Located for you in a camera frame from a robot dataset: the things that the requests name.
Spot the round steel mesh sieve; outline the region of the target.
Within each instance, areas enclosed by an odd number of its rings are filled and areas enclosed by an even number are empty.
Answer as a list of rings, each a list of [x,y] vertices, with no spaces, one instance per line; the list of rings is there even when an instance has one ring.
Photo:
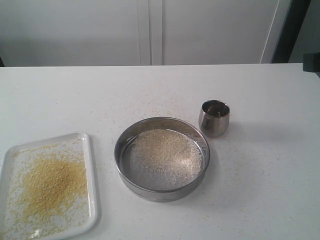
[[[199,148],[202,156],[201,172],[189,184],[169,190],[152,190],[146,188],[142,181],[138,179],[141,175],[138,174],[138,168],[134,166],[136,157],[133,153],[133,143],[140,134],[157,129],[181,133],[193,140]],[[194,191],[205,176],[210,157],[209,144],[199,130],[183,120],[164,116],[146,118],[129,126],[119,136],[114,147],[114,161],[123,183],[135,194],[153,202],[175,201]]]

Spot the small stainless steel cup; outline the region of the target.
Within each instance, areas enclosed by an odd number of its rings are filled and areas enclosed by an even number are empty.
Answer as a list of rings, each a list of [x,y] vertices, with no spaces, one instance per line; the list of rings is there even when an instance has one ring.
[[[205,101],[198,118],[201,132],[209,138],[223,135],[229,127],[230,113],[230,107],[220,100]]]

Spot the dark vertical post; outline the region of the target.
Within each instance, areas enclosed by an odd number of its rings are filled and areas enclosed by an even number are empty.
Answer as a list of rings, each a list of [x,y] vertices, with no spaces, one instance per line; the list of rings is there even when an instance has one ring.
[[[291,0],[272,56],[273,64],[289,62],[311,0]]]

